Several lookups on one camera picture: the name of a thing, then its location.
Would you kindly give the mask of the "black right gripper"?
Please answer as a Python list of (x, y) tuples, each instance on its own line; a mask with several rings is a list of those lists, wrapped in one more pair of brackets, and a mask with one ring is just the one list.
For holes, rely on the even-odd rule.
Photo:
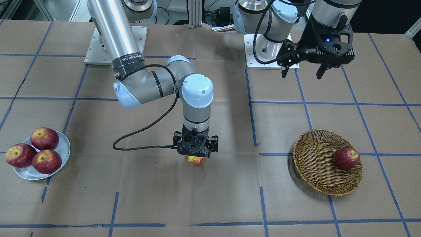
[[(181, 140), (181, 132), (175, 131), (173, 135), (173, 148), (177, 150), (178, 145), (177, 142)], [(210, 154), (212, 152), (218, 152), (218, 136), (209, 137), (207, 140), (206, 147), (210, 150)]]

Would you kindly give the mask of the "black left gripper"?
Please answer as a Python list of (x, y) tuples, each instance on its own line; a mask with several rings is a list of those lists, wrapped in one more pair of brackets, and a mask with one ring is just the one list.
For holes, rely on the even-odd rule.
[[(310, 55), (316, 53), (317, 40), (314, 33), (314, 26), (317, 25), (316, 20), (308, 20), (304, 30), (301, 34), (301, 38), (298, 42), (292, 42), (287, 39), (293, 24), (292, 23), (281, 23), (280, 33), (284, 37), (283, 45), (281, 46), (278, 55), (278, 65), (282, 66), (282, 77), (285, 78), (289, 72), (290, 66), (301, 61), (307, 61)], [(327, 64), (321, 64), (317, 70), (317, 79), (320, 80), (325, 72), (328, 70)]]

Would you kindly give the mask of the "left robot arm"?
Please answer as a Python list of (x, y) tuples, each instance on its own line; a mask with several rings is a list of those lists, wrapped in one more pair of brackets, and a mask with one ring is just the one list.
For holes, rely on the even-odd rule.
[[(313, 9), (299, 42), (288, 39), (308, 5)], [(238, 0), (233, 7), (235, 31), (253, 35), (251, 55), (260, 65), (276, 63), (286, 77), (294, 64), (319, 64), (321, 79), (331, 68), (355, 57), (350, 21), (360, 0)]]

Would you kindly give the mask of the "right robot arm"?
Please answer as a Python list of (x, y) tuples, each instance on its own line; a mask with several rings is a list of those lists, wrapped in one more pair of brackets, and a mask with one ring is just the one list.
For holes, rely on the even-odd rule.
[(131, 22), (156, 15), (155, 0), (89, 0), (89, 12), (111, 57), (116, 78), (114, 91), (128, 109), (169, 95), (183, 103), (184, 123), (166, 148), (181, 155), (209, 157), (218, 152), (218, 136), (209, 136), (213, 83), (198, 74), (184, 56), (170, 57), (165, 65), (145, 63)]

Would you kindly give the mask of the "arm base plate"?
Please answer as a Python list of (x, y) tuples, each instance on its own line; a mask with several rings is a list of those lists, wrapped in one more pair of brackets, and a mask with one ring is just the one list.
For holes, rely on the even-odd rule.
[[(245, 56), (246, 56), (246, 64), (248, 69), (278, 69), (281, 70), (282, 66), (279, 66), (277, 62), (270, 63), (270, 64), (261, 64), (259, 63), (253, 53), (253, 34), (244, 35), (244, 46), (245, 46)], [(278, 55), (278, 52), (283, 45), (282, 42), (270, 42), (268, 41), (263, 35), (258, 34), (256, 45), (255, 45), (255, 53), (259, 60), (261, 61), (269, 61), (275, 59)]]
[[(125, 42), (135, 42), (137, 48), (141, 53), (143, 53), (147, 27), (146, 26), (131, 26), (131, 30), (128, 31), (132, 37), (127, 36), (126, 32), (123, 33), (113, 33), (114, 46), (123, 47)], [(84, 63), (87, 65), (95, 66), (110, 66), (111, 62), (116, 58), (116, 54), (110, 55), (107, 45), (105, 45), (104, 38), (99, 34), (98, 29), (96, 28), (93, 32)]]

